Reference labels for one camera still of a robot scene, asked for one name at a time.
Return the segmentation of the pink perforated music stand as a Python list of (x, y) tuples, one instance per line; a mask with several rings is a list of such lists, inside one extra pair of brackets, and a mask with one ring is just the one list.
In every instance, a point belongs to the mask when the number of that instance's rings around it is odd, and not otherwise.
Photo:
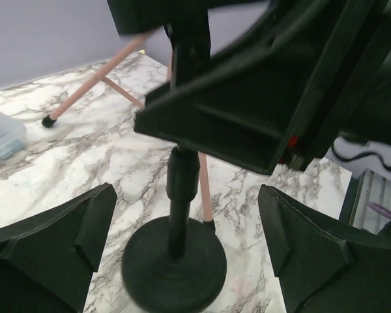
[(143, 95), (167, 78), (167, 68), (135, 52), (87, 91), (38, 146), (46, 201), (63, 201), (102, 182), (119, 191), (112, 234), (130, 235), (167, 212), (170, 143), (136, 134)]

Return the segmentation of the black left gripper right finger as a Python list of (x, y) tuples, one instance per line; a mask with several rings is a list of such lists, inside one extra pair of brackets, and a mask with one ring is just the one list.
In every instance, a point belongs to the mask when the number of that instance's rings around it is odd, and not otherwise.
[(258, 205), (286, 311), (391, 313), (391, 222), (360, 230), (267, 185)]

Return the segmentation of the black mic clip stand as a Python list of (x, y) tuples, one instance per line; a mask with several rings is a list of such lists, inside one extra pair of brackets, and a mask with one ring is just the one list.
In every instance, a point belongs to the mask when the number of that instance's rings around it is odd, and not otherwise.
[[(196, 65), (210, 57), (209, 23), (172, 23), (171, 91), (190, 79)], [(155, 104), (136, 113), (135, 132), (154, 136)], [(227, 273), (224, 248), (205, 224), (189, 218), (197, 194), (198, 153), (180, 145), (167, 163), (169, 216), (142, 225), (127, 242), (122, 260), (124, 286), (147, 312), (201, 312), (219, 296)]]

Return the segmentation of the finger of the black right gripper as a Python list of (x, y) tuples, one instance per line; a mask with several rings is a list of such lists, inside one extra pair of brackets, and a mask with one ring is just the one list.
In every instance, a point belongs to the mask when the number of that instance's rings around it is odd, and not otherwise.
[(147, 96), (155, 138), (247, 170), (293, 169), (298, 140), (345, 59), (370, 1), (273, 1), (190, 79)]
[(108, 1), (120, 36), (152, 33), (173, 22), (198, 20), (213, 11), (212, 52), (226, 49), (237, 41), (270, 8), (269, 1)]

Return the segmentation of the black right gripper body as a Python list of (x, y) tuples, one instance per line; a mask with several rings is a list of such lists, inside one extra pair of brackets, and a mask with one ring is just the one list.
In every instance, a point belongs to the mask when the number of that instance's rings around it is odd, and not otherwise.
[[(341, 137), (350, 143), (377, 142), (391, 145), (391, 1), (370, 1), (345, 59), (316, 110), (310, 126), (298, 140), (293, 169), (303, 171), (314, 158), (321, 158)], [(377, 157), (375, 151), (356, 156), (333, 152), (342, 162)]]

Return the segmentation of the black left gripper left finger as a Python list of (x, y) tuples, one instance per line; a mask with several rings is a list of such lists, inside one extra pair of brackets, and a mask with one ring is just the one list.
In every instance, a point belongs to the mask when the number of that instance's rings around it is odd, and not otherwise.
[(0, 228), (0, 312), (82, 312), (116, 201), (104, 183)]

